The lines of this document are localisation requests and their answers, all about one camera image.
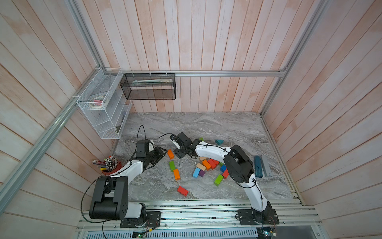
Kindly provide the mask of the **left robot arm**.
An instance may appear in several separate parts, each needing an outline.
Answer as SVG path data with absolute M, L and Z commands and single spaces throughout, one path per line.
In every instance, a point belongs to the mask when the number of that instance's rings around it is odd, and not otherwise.
M 152 168 L 166 156 L 168 150 L 154 146 L 151 140 L 140 140 L 127 164 L 111 175 L 95 181 L 95 189 L 89 209 L 94 220 L 120 220 L 133 224 L 146 222 L 146 207 L 142 203 L 130 203 L 129 184 L 145 170 Z

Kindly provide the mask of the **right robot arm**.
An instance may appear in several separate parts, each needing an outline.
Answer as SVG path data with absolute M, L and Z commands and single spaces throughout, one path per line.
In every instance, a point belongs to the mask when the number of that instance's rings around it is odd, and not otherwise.
M 174 154 L 179 159 L 189 155 L 222 162 L 229 176 L 246 192 L 253 213 L 266 215 L 270 212 L 272 206 L 256 181 L 253 163 L 240 146 L 222 147 L 199 139 L 191 140 L 183 132 L 177 135 L 171 133 L 169 139 L 176 146 Z

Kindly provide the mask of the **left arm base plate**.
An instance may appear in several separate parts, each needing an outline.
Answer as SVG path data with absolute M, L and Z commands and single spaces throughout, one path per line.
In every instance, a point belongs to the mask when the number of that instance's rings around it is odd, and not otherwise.
M 160 226 L 161 212 L 152 211 L 142 213 L 136 219 L 124 219 L 120 223 L 123 229 L 156 229 Z

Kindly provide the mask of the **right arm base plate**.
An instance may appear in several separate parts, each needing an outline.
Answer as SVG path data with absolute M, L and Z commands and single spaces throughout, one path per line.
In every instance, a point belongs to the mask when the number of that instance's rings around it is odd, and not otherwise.
M 278 225 L 280 223 L 279 217 L 275 209 L 265 210 L 264 212 L 257 212 L 252 209 L 242 209 L 237 211 L 237 218 L 240 225 Z

